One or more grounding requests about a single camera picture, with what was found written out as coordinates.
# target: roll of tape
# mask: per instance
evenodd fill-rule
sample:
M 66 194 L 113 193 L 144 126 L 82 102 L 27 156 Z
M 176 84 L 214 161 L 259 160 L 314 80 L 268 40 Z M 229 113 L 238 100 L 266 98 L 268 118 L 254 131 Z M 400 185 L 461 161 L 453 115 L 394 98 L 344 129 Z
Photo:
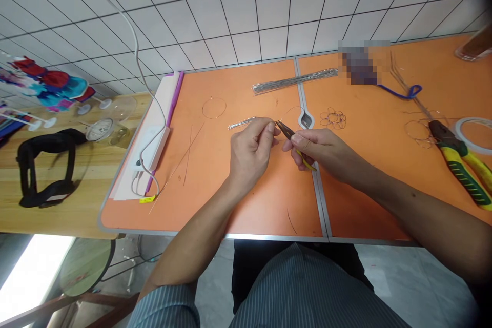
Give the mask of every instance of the roll of tape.
M 478 146 L 477 144 L 471 142 L 468 138 L 465 137 L 465 135 L 461 131 L 461 127 L 463 126 L 464 123 L 476 123 L 492 129 L 492 120 L 480 118 L 480 117 L 467 117 L 467 118 L 460 119 L 459 121 L 456 122 L 455 125 L 455 133 L 457 137 L 463 142 L 465 142 L 465 144 L 468 146 L 470 150 L 475 151 L 476 153 L 479 154 L 492 155 L 491 149 Z

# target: person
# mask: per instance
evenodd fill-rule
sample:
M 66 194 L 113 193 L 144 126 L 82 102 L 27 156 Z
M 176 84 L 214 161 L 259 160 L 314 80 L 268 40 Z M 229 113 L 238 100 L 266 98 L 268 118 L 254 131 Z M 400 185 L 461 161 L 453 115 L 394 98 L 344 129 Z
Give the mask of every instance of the person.
M 232 136 L 229 176 L 166 248 L 128 327 L 200 327 L 197 280 L 217 252 L 235 206 L 267 169 L 278 134 L 271 119 L 257 118 Z M 488 224 L 386 175 L 328 129 L 298 131 L 282 149 L 291 151 L 299 170 L 306 167 L 295 149 L 310 164 L 317 161 L 340 182 L 370 196 L 467 282 L 489 281 Z M 274 241 L 277 246 L 262 249 L 266 241 L 250 248 L 245 242 L 251 241 L 235 242 L 231 327 L 408 326 L 371 290 L 355 249 Z

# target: blue cord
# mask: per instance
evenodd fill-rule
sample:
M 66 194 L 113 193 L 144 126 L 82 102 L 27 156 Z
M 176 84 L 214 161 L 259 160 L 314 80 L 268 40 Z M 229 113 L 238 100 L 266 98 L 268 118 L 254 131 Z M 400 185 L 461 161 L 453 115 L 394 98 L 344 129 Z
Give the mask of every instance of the blue cord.
M 399 97 L 400 99 L 404 100 L 412 100 L 417 97 L 417 94 L 422 91 L 422 86 L 421 85 L 413 85 L 409 88 L 408 90 L 408 95 L 400 95 L 399 93 L 390 90 L 388 87 L 383 86 L 383 85 L 377 85 L 378 87 L 381 87 L 383 90 L 389 92 L 391 95 L 394 95 L 396 97 Z

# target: white stand base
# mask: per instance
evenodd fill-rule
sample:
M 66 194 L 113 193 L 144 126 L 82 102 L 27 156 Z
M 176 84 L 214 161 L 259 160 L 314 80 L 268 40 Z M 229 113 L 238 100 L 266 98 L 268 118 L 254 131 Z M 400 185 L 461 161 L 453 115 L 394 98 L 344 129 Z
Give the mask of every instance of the white stand base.
M 111 105 L 113 101 L 111 99 L 106 99 L 101 101 L 101 104 L 99 104 L 100 109 L 106 109 L 109 105 Z
M 29 128 L 27 129 L 28 131 L 36 131 L 39 127 L 41 127 L 41 121 L 37 120 L 34 123 L 29 125 Z
M 77 114 L 78 115 L 84 115 L 84 114 L 87 114 L 89 112 L 89 110 L 91 110 L 91 105 L 85 104 L 85 105 L 82 105 L 81 107 L 78 107 Z
M 43 125 L 44 128 L 51 128 L 56 124 L 56 117 L 48 119 L 45 124 Z

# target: black pants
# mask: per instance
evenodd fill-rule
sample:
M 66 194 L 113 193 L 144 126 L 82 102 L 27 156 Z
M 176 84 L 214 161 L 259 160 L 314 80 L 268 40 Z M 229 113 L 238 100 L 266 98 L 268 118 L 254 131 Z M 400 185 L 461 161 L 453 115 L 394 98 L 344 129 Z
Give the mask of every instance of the black pants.
M 347 243 L 312 243 L 298 244 L 319 252 L 341 266 L 352 277 L 359 279 L 371 291 L 373 285 L 364 275 L 364 267 L 354 245 Z M 286 241 L 234 241 L 234 264 L 232 273 L 232 296 L 234 298 L 233 312 L 236 314 L 239 306 L 247 298 L 258 274 L 275 255 L 292 245 Z

